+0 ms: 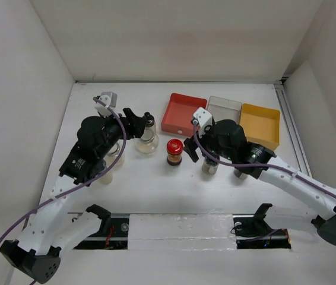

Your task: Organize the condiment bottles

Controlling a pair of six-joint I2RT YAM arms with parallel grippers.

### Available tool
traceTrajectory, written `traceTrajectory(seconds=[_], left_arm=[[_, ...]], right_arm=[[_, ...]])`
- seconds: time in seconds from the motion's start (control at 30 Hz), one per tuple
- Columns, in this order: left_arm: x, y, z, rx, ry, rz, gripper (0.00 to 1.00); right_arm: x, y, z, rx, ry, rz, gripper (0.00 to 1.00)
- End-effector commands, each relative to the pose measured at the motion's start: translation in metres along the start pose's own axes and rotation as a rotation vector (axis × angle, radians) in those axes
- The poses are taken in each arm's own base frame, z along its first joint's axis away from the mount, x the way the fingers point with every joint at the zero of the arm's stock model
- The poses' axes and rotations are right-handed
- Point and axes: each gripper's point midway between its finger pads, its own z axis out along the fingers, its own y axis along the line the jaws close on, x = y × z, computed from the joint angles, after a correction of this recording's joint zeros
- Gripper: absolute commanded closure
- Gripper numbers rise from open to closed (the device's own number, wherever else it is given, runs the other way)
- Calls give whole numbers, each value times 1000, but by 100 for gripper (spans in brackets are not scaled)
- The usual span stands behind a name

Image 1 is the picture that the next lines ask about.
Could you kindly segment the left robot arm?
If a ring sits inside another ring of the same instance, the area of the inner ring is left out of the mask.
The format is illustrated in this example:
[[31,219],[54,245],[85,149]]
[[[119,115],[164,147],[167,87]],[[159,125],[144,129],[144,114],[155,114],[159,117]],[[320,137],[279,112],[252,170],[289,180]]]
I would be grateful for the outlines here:
[[45,189],[40,208],[30,215],[18,238],[5,240],[0,253],[17,270],[39,284],[47,283],[57,272],[62,257],[92,234],[110,230],[111,213],[93,204],[69,226],[73,205],[88,194],[88,187],[108,169],[104,158],[119,140],[141,138],[148,119],[131,109],[115,115],[109,110],[85,118],[77,131],[77,141],[58,171],[56,181]]

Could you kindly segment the red-capped sauce bottle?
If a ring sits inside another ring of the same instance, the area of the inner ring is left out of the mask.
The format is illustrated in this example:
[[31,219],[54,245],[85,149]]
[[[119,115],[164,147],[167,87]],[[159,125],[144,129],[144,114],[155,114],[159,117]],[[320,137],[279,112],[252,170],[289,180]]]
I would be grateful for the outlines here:
[[179,139],[171,139],[166,145],[167,162],[171,166],[178,166],[182,162],[183,143]]

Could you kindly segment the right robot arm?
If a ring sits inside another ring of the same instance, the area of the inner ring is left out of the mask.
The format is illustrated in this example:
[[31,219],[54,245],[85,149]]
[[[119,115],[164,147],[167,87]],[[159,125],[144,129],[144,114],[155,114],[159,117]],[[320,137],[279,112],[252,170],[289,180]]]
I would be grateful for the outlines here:
[[250,176],[279,188],[301,201],[311,212],[290,217],[284,213],[284,225],[274,226],[268,214],[274,209],[270,203],[263,203],[247,222],[235,226],[237,236],[251,242],[269,237],[293,223],[297,230],[315,231],[324,241],[336,246],[336,189],[331,188],[308,175],[297,171],[274,151],[263,145],[249,142],[243,128],[235,121],[226,119],[214,121],[200,117],[191,121],[193,135],[184,141],[184,151],[193,162],[199,157],[197,150],[214,164],[234,168],[241,175]]

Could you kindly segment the silver-lid brown spice jar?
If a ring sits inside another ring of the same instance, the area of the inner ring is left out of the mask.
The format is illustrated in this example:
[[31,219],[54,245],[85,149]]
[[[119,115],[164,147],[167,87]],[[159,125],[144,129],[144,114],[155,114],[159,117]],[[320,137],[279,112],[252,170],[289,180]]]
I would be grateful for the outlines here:
[[249,168],[248,167],[235,167],[234,175],[238,179],[245,180],[249,176]]

